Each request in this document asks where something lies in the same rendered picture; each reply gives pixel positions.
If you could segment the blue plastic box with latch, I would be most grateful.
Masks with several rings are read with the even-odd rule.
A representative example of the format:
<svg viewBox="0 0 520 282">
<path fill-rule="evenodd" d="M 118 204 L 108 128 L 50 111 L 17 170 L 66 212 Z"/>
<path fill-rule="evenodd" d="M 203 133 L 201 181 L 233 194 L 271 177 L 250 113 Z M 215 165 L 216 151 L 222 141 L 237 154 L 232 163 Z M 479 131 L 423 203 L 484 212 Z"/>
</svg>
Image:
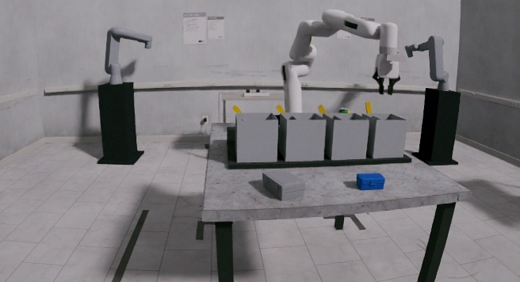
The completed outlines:
<svg viewBox="0 0 520 282">
<path fill-rule="evenodd" d="M 380 173 L 358 173 L 356 186 L 360 190 L 383 189 L 385 178 Z"/>
</svg>

